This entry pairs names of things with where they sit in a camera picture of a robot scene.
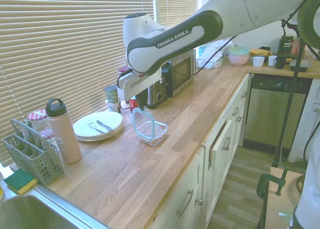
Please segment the dishwasher control panel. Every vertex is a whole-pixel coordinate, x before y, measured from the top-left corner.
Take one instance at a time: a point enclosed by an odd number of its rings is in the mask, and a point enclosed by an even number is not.
[[[290,76],[274,76],[274,75],[254,75],[251,82],[251,88],[289,92],[291,87],[292,77]],[[312,79],[298,77],[295,86],[295,93],[307,94],[311,86]]]

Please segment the cutlery basket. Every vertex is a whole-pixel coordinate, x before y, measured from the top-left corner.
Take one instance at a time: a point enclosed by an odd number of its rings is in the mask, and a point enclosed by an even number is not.
[[[43,185],[63,175],[57,146],[44,140],[38,132],[22,122],[12,119],[11,123],[16,133],[2,141],[16,165],[35,176]]]

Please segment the pink water bottle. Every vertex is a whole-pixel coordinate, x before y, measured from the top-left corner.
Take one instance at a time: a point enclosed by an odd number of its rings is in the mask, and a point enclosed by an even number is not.
[[[66,105],[62,100],[54,98],[47,102],[45,111],[63,161],[67,164],[79,161],[82,154]]]

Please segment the wooden floor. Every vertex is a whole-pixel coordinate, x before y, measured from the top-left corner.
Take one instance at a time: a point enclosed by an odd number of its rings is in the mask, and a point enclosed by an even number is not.
[[[273,155],[243,147],[237,149],[208,229],[257,229],[263,200],[256,194],[262,173],[268,173]],[[290,171],[304,174],[302,161],[282,161]]]

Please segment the kitchen sink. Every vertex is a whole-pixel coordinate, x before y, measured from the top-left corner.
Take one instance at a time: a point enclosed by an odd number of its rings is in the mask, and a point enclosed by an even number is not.
[[[24,195],[16,195],[3,181],[0,185],[0,229],[108,229],[43,185]]]
[[[77,227],[32,195],[13,197],[0,205],[0,228]]]

